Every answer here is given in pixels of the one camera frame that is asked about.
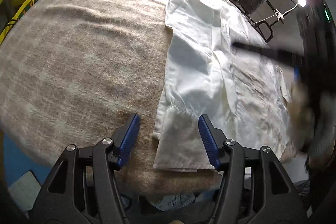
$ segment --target blue rubber fingertip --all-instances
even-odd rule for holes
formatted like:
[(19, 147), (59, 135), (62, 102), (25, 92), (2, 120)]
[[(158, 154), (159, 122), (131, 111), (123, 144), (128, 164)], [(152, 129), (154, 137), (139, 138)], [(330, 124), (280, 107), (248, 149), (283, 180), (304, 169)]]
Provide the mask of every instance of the blue rubber fingertip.
[(219, 166), (221, 165), (221, 162), (219, 161), (219, 158), (218, 158), (219, 149), (202, 116), (200, 116), (200, 118), (198, 119), (198, 131), (201, 135), (203, 145), (208, 155), (210, 164), (214, 166), (215, 169), (218, 169)]
[(131, 154), (132, 148), (137, 141), (138, 133), (140, 127), (140, 117), (136, 114), (134, 119), (131, 122), (130, 127), (128, 128), (124, 139), (120, 144), (120, 154), (117, 161), (117, 165), (122, 168), (127, 164), (129, 156)]

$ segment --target wrinkled fabric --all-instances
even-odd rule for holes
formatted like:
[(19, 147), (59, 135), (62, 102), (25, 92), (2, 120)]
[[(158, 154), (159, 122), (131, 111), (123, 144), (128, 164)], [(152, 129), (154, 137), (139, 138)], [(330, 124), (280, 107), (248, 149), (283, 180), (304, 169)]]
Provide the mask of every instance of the wrinkled fabric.
[(288, 142), (282, 72), (231, 49), (234, 41), (266, 45), (257, 31), (228, 0), (169, 0), (165, 23), (174, 35), (152, 133), (160, 140), (154, 168), (213, 168), (198, 132), (202, 114), (227, 138), (268, 145), (280, 158)]

